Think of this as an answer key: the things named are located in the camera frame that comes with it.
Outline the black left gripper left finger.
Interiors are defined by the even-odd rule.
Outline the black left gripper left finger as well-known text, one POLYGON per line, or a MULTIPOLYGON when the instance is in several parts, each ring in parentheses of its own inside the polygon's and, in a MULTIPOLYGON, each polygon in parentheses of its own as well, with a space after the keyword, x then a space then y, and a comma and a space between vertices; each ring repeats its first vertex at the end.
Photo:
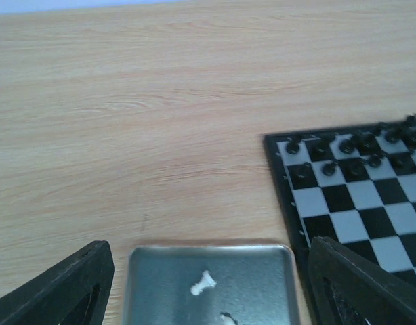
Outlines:
POLYGON ((0 298, 0 324, 101 324, 114 263, 95 240, 0 298))

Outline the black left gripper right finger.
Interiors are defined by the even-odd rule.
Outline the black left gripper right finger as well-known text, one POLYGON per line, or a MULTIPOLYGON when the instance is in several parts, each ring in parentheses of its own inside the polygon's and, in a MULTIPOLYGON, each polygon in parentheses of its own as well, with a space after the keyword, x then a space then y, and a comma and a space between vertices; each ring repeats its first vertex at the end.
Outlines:
POLYGON ((313 238, 308 273, 321 324, 416 324, 416 288, 331 238, 313 238))

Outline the black white chess board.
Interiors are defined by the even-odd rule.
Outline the black white chess board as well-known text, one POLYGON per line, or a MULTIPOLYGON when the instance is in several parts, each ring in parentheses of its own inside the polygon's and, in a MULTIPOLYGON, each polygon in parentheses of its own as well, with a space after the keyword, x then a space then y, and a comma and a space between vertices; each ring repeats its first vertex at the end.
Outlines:
POLYGON ((416 288, 416 115, 269 134, 264 149, 304 282, 329 237, 416 288))

